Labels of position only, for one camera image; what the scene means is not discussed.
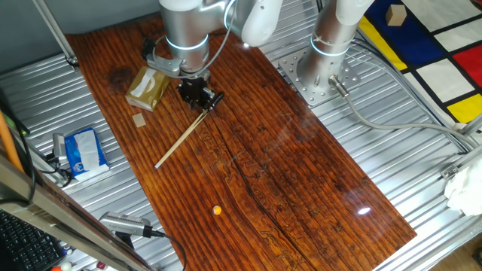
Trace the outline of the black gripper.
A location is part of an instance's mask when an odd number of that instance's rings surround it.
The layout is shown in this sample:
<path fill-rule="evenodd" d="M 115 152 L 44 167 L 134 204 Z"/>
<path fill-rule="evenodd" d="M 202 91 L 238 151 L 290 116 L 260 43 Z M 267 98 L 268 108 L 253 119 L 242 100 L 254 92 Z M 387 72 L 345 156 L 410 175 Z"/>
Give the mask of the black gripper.
<path fill-rule="evenodd" d="M 184 102 L 197 110 L 211 111 L 215 107 L 217 94 L 208 88 L 210 75 L 206 74 L 198 78 L 185 78 L 178 85 L 178 92 Z"/>

